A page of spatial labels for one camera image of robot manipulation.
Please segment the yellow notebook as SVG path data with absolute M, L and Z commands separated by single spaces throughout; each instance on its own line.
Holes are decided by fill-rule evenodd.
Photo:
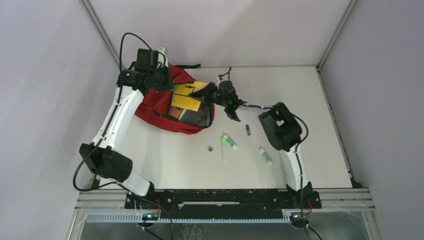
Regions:
M 197 112 L 202 101 L 200 97 L 191 96 L 191 94 L 197 93 L 207 85 L 208 83 L 200 81 L 176 84 L 172 94 L 171 106 Z

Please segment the red student backpack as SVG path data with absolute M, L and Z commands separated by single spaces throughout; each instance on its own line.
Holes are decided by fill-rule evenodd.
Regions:
M 187 135 L 197 134 L 212 125 L 215 118 L 214 105 L 202 105 L 198 111 L 186 110 L 182 116 L 188 119 L 183 120 L 170 114 L 172 97 L 172 92 L 151 89 L 144 95 L 134 115 L 159 129 Z

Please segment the blue Jane Eyre book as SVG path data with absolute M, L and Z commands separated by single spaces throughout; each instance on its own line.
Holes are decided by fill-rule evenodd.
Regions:
M 175 107 L 175 106 L 171 106 L 168 111 L 168 115 L 173 118 L 179 119 L 182 112 L 183 112 L 183 109 Z

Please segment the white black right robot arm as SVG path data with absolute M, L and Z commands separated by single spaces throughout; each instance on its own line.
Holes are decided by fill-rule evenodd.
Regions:
M 308 203 L 313 187 L 304 168 L 301 143 L 308 137 L 309 129 L 300 117 L 289 111 L 282 102 L 260 106 L 240 99 L 229 80 L 221 80 L 217 84 L 210 82 L 190 93 L 190 97 L 207 105 L 222 106 L 231 120 L 259 122 L 269 144 L 281 157 L 287 177 L 286 188 L 290 193 L 289 203 L 295 208 L 302 208 Z

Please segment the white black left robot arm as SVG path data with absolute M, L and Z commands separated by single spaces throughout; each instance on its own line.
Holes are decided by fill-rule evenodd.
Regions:
M 169 93 L 175 88 L 164 46 L 139 49 L 133 69 L 123 69 L 106 118 L 91 143 L 83 143 L 79 153 L 89 170 L 109 182 L 121 185 L 137 195 L 137 202 L 149 209 L 157 196 L 150 191 L 151 182 L 133 169 L 133 161 L 122 154 L 131 120 L 150 90 Z

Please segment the green capped white pen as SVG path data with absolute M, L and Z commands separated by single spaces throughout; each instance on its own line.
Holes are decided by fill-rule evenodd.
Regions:
M 222 161 L 226 161 L 226 140 L 224 137 L 221 138 L 221 149 L 222 149 Z

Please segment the purple capped small tube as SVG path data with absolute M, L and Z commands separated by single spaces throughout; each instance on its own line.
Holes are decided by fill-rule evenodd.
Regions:
M 251 135 L 251 130 L 250 130 L 250 126 L 248 124 L 245 125 L 245 129 L 246 129 L 246 133 L 248 136 Z

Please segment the green white glue stick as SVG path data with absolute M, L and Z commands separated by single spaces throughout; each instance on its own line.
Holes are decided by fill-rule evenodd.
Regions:
M 233 149 L 237 149 L 238 148 L 238 146 L 236 145 L 236 143 L 233 141 L 233 139 L 229 135 L 224 134 L 223 135 L 223 138 L 231 146 L 231 148 L 233 148 Z
M 273 164 L 272 158 L 270 157 L 270 155 L 266 152 L 264 148 L 260 147 L 259 153 L 268 165 Z

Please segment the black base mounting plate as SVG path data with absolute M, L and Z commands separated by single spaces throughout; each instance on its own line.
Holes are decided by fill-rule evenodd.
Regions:
M 276 209 L 321 209 L 322 202 L 319 192 L 307 190 L 303 193 L 287 189 L 162 189 L 139 197 L 127 193 L 124 208 L 127 210 L 156 209 L 158 206 L 166 210 L 175 209 L 183 203 L 223 204 L 226 202 L 241 205 L 261 205 Z

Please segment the aluminium frame rail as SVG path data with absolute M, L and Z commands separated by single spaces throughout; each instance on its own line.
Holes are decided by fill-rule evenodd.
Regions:
M 106 50 L 113 59 L 115 65 L 117 66 L 117 69 L 120 70 L 121 67 L 119 61 L 119 51 L 113 44 L 112 39 L 107 33 L 106 28 L 104 27 L 100 17 L 98 16 L 97 11 L 95 10 L 92 2 L 90 0 L 79 0 L 79 3 L 85 11 L 86 15 L 88 16 L 88 19 L 93 25 L 95 31 L 99 35 L 101 42 L 106 47 Z

